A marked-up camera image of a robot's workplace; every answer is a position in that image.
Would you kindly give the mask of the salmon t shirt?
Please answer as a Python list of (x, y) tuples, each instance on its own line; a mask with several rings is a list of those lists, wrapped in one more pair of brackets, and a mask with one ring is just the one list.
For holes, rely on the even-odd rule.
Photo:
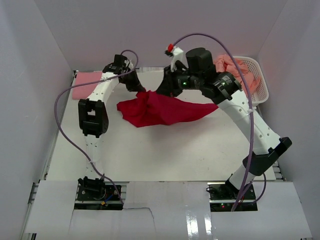
[[(249, 87), (249, 91), (255, 91), (255, 80), (254, 76), (251, 72), (248, 72), (248, 68), (241, 60), (235, 59), (237, 65), (239, 66), (239, 69), (242, 72), (242, 75), (245, 79), (245, 82), (247, 83)], [(232, 59), (227, 54), (218, 55), (214, 60), (213, 64), (215, 65), (216, 71), (219, 73), (222, 72), (229, 72), (231, 73), (235, 79), (241, 84), (242, 89), (244, 90), (245, 94), (248, 95), (247, 90), (245, 88), (245, 84), (243, 82), (243, 79), (241, 78), (241, 75), (239, 71), (236, 68), (236, 65), (233, 63)]]

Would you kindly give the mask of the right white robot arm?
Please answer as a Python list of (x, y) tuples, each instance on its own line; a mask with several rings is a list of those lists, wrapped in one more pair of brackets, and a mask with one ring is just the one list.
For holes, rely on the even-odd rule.
[(184, 90), (199, 90), (224, 111), (249, 142), (249, 153), (240, 167), (225, 181), (226, 195), (236, 200), (244, 187), (261, 176), (292, 145), (289, 137), (275, 133), (249, 104), (242, 85), (228, 71), (219, 70), (211, 52), (203, 47), (184, 53), (170, 46), (165, 54), (171, 58), (164, 68), (163, 80), (157, 94), (177, 97)]

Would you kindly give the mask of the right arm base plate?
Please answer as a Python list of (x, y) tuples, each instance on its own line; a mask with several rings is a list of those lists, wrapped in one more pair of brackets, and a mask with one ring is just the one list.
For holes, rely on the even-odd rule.
[[(229, 189), (224, 183), (209, 184), (205, 189), (209, 196), (210, 211), (230, 212), (237, 199), (237, 194)], [(247, 192), (241, 197), (236, 212), (256, 212), (257, 204), (252, 203), (256, 200), (254, 187), (251, 185)]]

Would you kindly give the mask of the white plastic basket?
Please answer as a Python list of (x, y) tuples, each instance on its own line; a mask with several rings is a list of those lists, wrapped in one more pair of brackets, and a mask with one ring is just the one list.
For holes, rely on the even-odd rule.
[(255, 90), (251, 91), (252, 105), (256, 107), (266, 102), (269, 98), (269, 91), (260, 64), (247, 56), (235, 56), (234, 58), (242, 61), (247, 66), (248, 73), (254, 76)]

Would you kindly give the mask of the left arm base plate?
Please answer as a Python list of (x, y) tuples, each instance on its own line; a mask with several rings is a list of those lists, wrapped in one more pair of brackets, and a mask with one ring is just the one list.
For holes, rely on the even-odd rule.
[(122, 186), (106, 184), (100, 191), (89, 190), (80, 184), (74, 202), (75, 210), (121, 211), (123, 204), (120, 200)]

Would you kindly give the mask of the red t shirt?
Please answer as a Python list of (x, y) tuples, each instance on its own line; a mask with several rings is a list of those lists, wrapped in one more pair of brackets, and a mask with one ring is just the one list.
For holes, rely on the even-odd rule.
[(186, 102), (150, 90), (138, 92), (134, 99), (120, 101), (116, 106), (122, 118), (137, 128), (193, 122), (218, 109), (214, 103)]

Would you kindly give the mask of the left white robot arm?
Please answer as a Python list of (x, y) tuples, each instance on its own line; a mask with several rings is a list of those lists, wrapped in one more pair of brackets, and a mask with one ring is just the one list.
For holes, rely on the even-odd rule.
[(78, 182), (96, 200), (103, 198), (106, 193), (101, 147), (103, 135), (109, 127), (106, 103), (118, 84), (124, 84), (129, 92), (145, 91), (133, 63), (122, 53), (116, 54), (113, 62), (104, 67), (100, 81), (92, 93), (78, 101), (79, 127), (85, 140), (85, 150), (81, 150), (81, 153), (87, 159), (88, 173), (88, 176)]

